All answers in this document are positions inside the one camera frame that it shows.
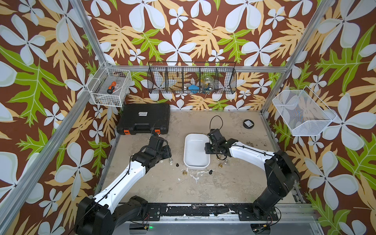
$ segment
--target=label sticker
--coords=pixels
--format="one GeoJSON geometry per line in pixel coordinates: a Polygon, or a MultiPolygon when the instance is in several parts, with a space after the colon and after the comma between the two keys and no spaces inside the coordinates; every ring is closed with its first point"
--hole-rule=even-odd
{"type": "Polygon", "coordinates": [[[248,126],[248,127],[251,127],[251,126],[253,126],[253,123],[251,123],[251,121],[250,120],[248,120],[248,121],[246,121],[245,122],[245,124],[248,126]]]}

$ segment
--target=black tool case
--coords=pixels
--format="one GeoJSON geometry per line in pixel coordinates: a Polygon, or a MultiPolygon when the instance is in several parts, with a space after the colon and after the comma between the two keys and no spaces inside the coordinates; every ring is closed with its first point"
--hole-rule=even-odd
{"type": "Polygon", "coordinates": [[[168,133],[170,106],[168,104],[129,104],[124,106],[123,114],[117,125],[121,135],[137,133],[168,133]]]}

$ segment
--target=white mesh basket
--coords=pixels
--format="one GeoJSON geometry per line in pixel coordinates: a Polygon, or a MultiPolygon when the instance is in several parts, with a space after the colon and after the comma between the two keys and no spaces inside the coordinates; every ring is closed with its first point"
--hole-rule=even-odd
{"type": "Polygon", "coordinates": [[[122,107],[125,96],[132,81],[129,70],[118,68],[105,68],[93,79],[97,79],[94,86],[90,90],[90,95],[96,105],[122,107]],[[112,94],[107,93],[107,89],[116,82],[115,89],[112,94]]]}
{"type": "Polygon", "coordinates": [[[336,117],[336,113],[309,90],[313,93],[313,98],[305,90],[284,90],[273,99],[274,106],[292,136],[316,136],[336,117]]]}

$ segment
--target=black wire basket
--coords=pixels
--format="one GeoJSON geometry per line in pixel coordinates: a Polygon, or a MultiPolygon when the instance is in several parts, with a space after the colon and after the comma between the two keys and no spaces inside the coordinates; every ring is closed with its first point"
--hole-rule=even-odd
{"type": "Polygon", "coordinates": [[[149,93],[233,94],[237,84],[235,63],[226,62],[223,65],[219,66],[214,62],[194,62],[192,66],[170,66],[167,62],[149,62],[149,93]]]}

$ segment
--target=stained floor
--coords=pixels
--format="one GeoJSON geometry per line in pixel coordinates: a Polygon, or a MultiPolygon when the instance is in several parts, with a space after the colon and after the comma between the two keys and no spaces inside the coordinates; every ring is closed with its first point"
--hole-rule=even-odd
{"type": "MultiPolygon", "coordinates": [[[[171,112],[169,133],[161,136],[169,142],[173,165],[169,164],[168,159],[156,164],[135,183],[122,202],[137,195],[148,202],[251,203],[261,195],[267,185],[265,172],[244,160],[228,158],[228,164],[219,168],[218,164],[223,161],[211,155],[210,165],[205,170],[191,170],[184,165],[185,137],[190,133],[207,134],[210,119],[215,115],[223,119],[221,133],[226,139],[237,139],[249,146],[273,151],[258,112],[171,112]],[[252,129],[244,128],[245,119],[252,120],[255,126],[252,129]],[[188,172],[186,176],[182,174],[184,170],[188,172]]],[[[212,128],[220,126],[221,120],[215,117],[212,128]]],[[[148,144],[149,138],[150,134],[121,136],[103,189],[126,168],[130,155],[148,144]]],[[[295,203],[291,193],[283,202],[295,203]]]]}

